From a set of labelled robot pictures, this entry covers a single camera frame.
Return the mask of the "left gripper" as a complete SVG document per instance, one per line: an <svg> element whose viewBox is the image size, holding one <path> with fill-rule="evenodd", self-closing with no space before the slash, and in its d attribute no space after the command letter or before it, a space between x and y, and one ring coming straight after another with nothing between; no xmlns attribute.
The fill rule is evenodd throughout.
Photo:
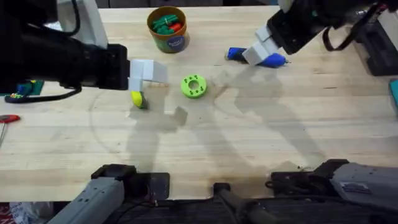
<svg viewBox="0 0 398 224"><path fill-rule="evenodd" d="M67 50L67 57L62 60L67 72L58 81L62 87L142 91L143 81L168 82L167 67L154 60L131 60L129 74L127 48L121 44L107 44L102 48L65 34L60 34L58 39Z"/></svg>

